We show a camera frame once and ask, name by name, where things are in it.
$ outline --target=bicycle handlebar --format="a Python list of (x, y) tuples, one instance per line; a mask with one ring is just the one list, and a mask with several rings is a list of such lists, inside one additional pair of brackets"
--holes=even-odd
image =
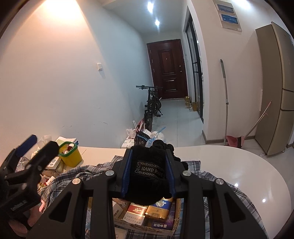
[(154, 89), (162, 89), (163, 87), (158, 87), (158, 86), (145, 86), (145, 85), (136, 85), (136, 88), (141, 88), (141, 89), (151, 89), (151, 88), (154, 88)]

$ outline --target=silver screw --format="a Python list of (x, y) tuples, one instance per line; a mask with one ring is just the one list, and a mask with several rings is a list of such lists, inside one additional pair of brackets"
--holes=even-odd
[(216, 179), (216, 183), (219, 184), (219, 185), (223, 185), (224, 182), (225, 182), (225, 181), (222, 180), (221, 178), (217, 178), (217, 179)]
[(25, 190), (26, 186), (27, 186), (27, 184), (26, 183), (23, 183), (22, 186), (21, 186), (21, 189), (22, 190)]
[(81, 180), (78, 177), (73, 179), (73, 184), (79, 184), (80, 182)]
[(191, 176), (191, 174), (192, 174), (191, 171), (187, 171), (187, 170), (186, 171), (183, 171), (183, 175), (184, 176), (189, 177), (189, 176)]
[(108, 170), (105, 172), (106, 176), (112, 176), (114, 174), (114, 171)]

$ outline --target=red dustpan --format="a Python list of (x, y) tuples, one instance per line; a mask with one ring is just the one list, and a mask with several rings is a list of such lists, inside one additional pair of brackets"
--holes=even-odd
[(265, 111), (263, 112), (263, 114), (260, 116), (260, 118), (258, 119), (258, 121), (255, 123), (255, 125), (251, 128), (251, 130), (249, 130), (249, 132), (245, 135), (245, 136), (241, 136), (241, 137), (233, 137), (233, 136), (226, 136), (226, 139), (228, 141), (228, 146), (231, 147), (235, 147), (235, 148), (242, 148), (242, 146), (244, 145), (244, 140), (248, 137), (248, 135), (256, 128), (256, 126), (258, 125), (258, 123), (262, 120), (262, 118), (267, 115), (266, 111), (268, 110), (269, 106), (271, 105), (272, 101), (270, 101), (270, 103), (268, 104), (267, 108), (265, 109)]

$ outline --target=glass door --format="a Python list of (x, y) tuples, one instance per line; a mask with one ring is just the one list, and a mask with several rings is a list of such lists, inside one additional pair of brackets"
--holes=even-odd
[(197, 44), (196, 31), (194, 28), (193, 19), (191, 15), (189, 16), (189, 20), (188, 20), (188, 24), (186, 28), (186, 34), (188, 38), (191, 60), (192, 60), (195, 101), (197, 103), (197, 111), (203, 122), (203, 82), (202, 82), (201, 61), (200, 61), (198, 44)]

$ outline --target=plaid shirt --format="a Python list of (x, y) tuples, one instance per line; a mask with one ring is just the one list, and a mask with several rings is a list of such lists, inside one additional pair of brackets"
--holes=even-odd
[[(97, 166), (81, 166), (76, 167), (71, 170), (69, 170), (67, 173), (59, 175), (55, 180), (52, 181), (52, 183), (45, 188), (42, 188), (39, 191), (39, 194), (41, 195), (41, 199), (45, 202), (44, 210), (54, 201), (54, 199), (61, 193), (61, 191), (74, 179), (74, 178), (80, 178), (82, 180), (89, 180), (91, 178), (97, 177), (99, 174), (112, 169), (115, 162), (122, 160), (123, 157), (121, 156), (115, 156), (111, 162), (106, 162), (103, 164), (98, 164)], [(187, 161), (187, 164), (189, 166), (189, 170), (196, 174), (200, 178), (205, 178), (210, 181), (214, 181), (216, 179), (215, 176), (213, 176), (209, 172), (200, 171), (200, 161)], [(234, 187), (233, 185), (229, 184), (231, 189), (235, 192), (235, 194), (239, 197), (239, 199), (244, 203), (244, 205), (247, 207), (247, 209), (250, 211), (252, 216), (256, 219), (260, 227), (263, 229), (263, 231), (266, 233), (265, 227), (262, 223), (261, 217), (258, 214), (255, 206), (250, 201), (250, 199), (241, 192), (238, 188)], [(208, 204), (207, 204), (207, 198), (204, 197), (204, 214), (205, 214), (205, 239), (209, 239), (209, 213), (208, 213)], [(147, 234), (147, 233), (140, 233), (136, 232), (134, 230), (128, 230), (128, 234), (126, 239), (178, 239), (180, 238), (180, 232), (181, 232), (181, 224), (182, 224), (182, 217), (183, 217), (183, 200), (181, 204), (181, 213), (180, 213), (180, 220), (179, 225), (174, 233), (173, 236), (162, 236), (162, 235), (153, 235), (153, 234)], [(90, 230), (86, 229), (85, 237), (90, 239)]]

